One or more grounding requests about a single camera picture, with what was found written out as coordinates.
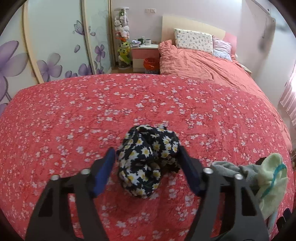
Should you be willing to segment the striped pink pillow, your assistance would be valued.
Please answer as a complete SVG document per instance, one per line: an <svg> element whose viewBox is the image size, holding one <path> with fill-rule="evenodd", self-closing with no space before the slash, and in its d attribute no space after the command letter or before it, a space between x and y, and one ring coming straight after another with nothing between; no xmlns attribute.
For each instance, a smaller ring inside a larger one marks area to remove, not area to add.
<svg viewBox="0 0 296 241"><path fill-rule="evenodd" d="M232 49L231 43L225 42L213 36L213 55L215 57L232 61L231 49Z"/></svg>

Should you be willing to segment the floral white pillow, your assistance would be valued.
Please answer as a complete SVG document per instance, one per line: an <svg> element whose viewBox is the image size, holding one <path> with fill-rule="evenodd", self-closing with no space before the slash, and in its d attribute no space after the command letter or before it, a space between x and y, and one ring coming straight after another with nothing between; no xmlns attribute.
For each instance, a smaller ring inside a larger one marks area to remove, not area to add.
<svg viewBox="0 0 296 241"><path fill-rule="evenodd" d="M213 54L213 36L208 33L174 29L177 48L202 51Z"/></svg>

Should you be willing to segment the black daisy print scrunchie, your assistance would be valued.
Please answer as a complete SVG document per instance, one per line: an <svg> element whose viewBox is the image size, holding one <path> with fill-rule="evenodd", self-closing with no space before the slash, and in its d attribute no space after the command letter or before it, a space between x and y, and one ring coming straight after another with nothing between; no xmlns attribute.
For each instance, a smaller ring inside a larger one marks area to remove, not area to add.
<svg viewBox="0 0 296 241"><path fill-rule="evenodd" d="M179 146L176 133L165 126L133 126L117 150L121 186L135 197L151 196L163 172L180 170Z"/></svg>

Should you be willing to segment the orange waste bin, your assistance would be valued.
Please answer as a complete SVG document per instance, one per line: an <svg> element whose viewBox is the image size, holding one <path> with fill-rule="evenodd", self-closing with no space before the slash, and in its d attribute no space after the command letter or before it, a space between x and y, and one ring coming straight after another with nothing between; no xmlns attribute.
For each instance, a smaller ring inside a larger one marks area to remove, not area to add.
<svg viewBox="0 0 296 241"><path fill-rule="evenodd" d="M159 74L159 58L144 59L145 74Z"/></svg>

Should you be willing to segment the grey sock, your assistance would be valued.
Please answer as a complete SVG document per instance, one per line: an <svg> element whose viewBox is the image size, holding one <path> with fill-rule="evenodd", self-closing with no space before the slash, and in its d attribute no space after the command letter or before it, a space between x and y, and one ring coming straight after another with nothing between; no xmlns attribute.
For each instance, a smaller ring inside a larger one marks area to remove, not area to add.
<svg viewBox="0 0 296 241"><path fill-rule="evenodd" d="M234 177L235 174L241 174L245 178L251 189L259 189L257 180L260 170L259 165L249 164L245 166L236 166L231 162L215 161L211 164L210 167L217 171L220 175L225 177Z"/></svg>

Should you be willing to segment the floral sliding wardrobe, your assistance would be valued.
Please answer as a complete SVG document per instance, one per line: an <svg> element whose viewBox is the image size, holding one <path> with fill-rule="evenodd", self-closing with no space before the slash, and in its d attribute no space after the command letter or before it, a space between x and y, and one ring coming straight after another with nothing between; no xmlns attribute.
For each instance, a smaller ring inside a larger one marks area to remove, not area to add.
<svg viewBox="0 0 296 241"><path fill-rule="evenodd" d="M1 1L1 109L21 90L111 72L110 1Z"/></svg>

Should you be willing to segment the pink curtain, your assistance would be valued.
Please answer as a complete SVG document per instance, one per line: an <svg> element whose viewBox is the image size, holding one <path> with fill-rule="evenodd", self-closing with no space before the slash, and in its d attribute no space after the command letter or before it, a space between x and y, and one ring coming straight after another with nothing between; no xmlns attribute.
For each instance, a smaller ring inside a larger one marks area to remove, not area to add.
<svg viewBox="0 0 296 241"><path fill-rule="evenodd" d="M280 104L290 117L292 124L296 122L296 92L295 92L295 67L290 79L285 85L283 94L280 97Z"/></svg>

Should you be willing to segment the green frog plush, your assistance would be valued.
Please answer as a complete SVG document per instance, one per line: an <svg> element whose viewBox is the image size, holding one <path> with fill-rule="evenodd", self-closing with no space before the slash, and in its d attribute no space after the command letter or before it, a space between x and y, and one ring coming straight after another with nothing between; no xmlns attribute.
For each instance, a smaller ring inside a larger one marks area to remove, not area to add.
<svg viewBox="0 0 296 241"><path fill-rule="evenodd" d="M121 45L118 48L118 59L119 63L124 63L125 65L130 65L130 44L129 42L122 42Z"/></svg>

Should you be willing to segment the plush toy display tube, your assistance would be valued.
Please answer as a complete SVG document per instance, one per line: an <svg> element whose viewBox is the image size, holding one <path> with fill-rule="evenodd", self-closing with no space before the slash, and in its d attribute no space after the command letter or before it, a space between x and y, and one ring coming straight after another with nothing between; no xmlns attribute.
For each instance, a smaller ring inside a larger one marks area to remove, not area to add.
<svg viewBox="0 0 296 241"><path fill-rule="evenodd" d="M116 8L114 10L115 11L114 31L115 31L115 43L116 43L117 50L122 42L130 43L130 27L129 27L128 16L127 16L128 10L129 10L129 7ZM128 66L125 65L124 63L122 64L119 63L118 57L117 57L117 62L118 62L119 69L126 69L126 68L130 68L131 66L131 62L130 62L130 65Z"/></svg>

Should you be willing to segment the light green sock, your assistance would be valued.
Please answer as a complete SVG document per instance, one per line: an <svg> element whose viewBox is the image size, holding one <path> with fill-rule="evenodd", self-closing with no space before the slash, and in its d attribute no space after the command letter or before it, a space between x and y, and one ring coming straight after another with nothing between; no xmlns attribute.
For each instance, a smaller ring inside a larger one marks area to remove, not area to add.
<svg viewBox="0 0 296 241"><path fill-rule="evenodd" d="M263 219L268 219L284 198L288 176L287 166L279 153L272 153L266 157L257 174L259 190L255 195Z"/></svg>

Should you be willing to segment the white air conditioner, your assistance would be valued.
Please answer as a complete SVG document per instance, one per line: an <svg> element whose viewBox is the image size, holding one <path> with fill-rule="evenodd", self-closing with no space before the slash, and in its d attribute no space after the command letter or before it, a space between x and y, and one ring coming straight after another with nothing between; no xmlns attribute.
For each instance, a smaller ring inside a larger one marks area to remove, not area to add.
<svg viewBox="0 0 296 241"><path fill-rule="evenodd" d="M276 23L276 19L271 16L271 3L269 1L245 1L251 12L252 20L255 23L270 21Z"/></svg>

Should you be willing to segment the red floral bedspread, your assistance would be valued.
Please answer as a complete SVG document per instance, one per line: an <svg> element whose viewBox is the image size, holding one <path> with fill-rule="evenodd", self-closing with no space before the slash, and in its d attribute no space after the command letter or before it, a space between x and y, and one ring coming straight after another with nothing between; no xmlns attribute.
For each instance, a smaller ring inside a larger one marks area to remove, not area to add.
<svg viewBox="0 0 296 241"><path fill-rule="evenodd" d="M174 131L190 156L255 163L280 153L288 168L279 213L293 207L290 156L278 120L259 97L206 80L110 74L52 81L17 93L1 115L1 209L24 237L53 174L72 176L137 125Z"/></svg>

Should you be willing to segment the white mug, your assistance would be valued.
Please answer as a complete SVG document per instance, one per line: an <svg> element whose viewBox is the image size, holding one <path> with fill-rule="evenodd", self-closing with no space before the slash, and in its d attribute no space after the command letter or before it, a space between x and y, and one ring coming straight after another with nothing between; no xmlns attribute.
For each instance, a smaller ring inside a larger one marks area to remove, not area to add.
<svg viewBox="0 0 296 241"><path fill-rule="evenodd" d="M151 39L145 39L145 41L144 41L144 44L145 44L146 46L150 46L151 43L152 43Z"/></svg>

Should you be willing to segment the pink bedside table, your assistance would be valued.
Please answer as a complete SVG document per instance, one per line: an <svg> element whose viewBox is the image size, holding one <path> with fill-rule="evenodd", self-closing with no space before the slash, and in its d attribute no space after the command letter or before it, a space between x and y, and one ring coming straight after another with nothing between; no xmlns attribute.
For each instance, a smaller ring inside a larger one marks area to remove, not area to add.
<svg viewBox="0 0 296 241"><path fill-rule="evenodd" d="M134 72L145 72L144 60L146 58L159 59L159 45L143 45L131 47L132 67Z"/></svg>

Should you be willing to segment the blue tissue pack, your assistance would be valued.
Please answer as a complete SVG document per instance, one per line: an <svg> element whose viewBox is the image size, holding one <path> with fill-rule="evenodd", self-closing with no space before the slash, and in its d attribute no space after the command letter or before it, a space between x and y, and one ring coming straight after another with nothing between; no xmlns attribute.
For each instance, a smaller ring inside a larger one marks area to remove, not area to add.
<svg viewBox="0 0 296 241"><path fill-rule="evenodd" d="M270 215L270 217L268 218L267 221L267 231L268 234L270 235L273 231L273 228L275 226L276 220L277 220L277 216L278 216L278 210L276 210L274 213L272 213Z"/></svg>

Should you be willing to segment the coral pink duvet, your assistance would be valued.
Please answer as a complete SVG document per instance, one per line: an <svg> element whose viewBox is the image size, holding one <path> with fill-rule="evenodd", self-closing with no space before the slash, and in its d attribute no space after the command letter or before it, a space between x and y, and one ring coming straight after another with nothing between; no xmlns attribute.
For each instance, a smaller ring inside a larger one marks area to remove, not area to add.
<svg viewBox="0 0 296 241"><path fill-rule="evenodd" d="M237 87L254 95L263 94L249 74L233 58L230 61L209 53L179 49L172 40L159 44L160 73Z"/></svg>

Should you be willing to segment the beige pink headboard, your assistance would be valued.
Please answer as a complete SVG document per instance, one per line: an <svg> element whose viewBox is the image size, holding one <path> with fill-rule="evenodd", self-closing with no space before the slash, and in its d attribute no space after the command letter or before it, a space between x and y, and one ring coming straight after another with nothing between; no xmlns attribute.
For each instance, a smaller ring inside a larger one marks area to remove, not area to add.
<svg viewBox="0 0 296 241"><path fill-rule="evenodd" d="M192 30L214 35L218 39L229 42L232 45L231 54L235 55L237 49L237 37L225 30L181 16L163 15L161 42L171 39L174 44L174 29Z"/></svg>

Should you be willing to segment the wall power outlet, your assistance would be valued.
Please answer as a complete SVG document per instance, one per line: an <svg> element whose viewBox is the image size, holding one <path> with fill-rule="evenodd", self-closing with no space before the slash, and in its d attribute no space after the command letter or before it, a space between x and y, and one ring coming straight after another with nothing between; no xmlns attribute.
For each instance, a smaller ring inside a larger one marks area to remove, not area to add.
<svg viewBox="0 0 296 241"><path fill-rule="evenodd" d="M152 13L155 14L156 13L156 9L145 9L146 13Z"/></svg>

